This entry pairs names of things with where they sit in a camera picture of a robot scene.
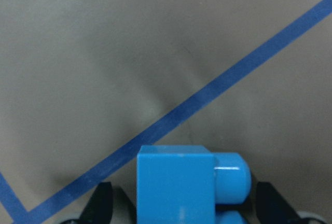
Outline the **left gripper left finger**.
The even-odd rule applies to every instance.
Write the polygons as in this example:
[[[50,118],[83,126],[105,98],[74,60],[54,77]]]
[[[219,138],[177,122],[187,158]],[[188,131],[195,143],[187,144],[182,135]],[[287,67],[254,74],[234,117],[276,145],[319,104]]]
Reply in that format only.
[[[99,183],[87,205],[76,219],[63,224],[109,224],[113,216],[113,187],[111,182]]]

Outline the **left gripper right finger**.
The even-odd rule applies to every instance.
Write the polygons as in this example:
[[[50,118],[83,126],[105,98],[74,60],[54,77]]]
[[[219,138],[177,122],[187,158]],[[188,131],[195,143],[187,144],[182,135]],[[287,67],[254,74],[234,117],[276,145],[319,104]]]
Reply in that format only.
[[[257,183],[255,207],[260,223],[327,223],[317,214],[295,211],[269,182]]]

